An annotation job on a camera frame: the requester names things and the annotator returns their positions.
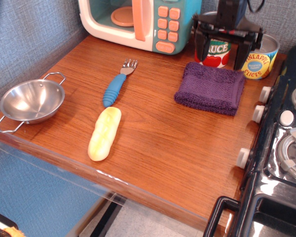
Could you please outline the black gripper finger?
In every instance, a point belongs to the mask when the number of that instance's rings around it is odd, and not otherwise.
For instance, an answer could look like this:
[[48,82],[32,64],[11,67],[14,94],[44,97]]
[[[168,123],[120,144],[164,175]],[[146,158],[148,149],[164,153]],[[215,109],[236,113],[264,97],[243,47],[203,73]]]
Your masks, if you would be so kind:
[[235,44],[238,47],[236,51],[236,58],[234,61],[234,70],[240,70],[242,69],[245,61],[247,60],[251,52],[251,48],[254,45],[254,41],[237,41]]
[[210,41],[211,39],[207,31],[207,25],[198,25],[194,34],[194,43],[196,56],[201,62],[204,61],[208,55]]

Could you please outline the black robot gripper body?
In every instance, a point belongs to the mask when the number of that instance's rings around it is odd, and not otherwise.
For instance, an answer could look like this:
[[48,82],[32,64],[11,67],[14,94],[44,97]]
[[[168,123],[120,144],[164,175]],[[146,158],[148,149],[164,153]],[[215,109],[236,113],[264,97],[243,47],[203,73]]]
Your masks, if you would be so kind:
[[199,14],[198,21],[207,25],[210,39],[230,43],[254,41],[251,49],[259,49],[263,28],[246,19],[246,7],[250,7],[248,0],[221,0],[216,14]]

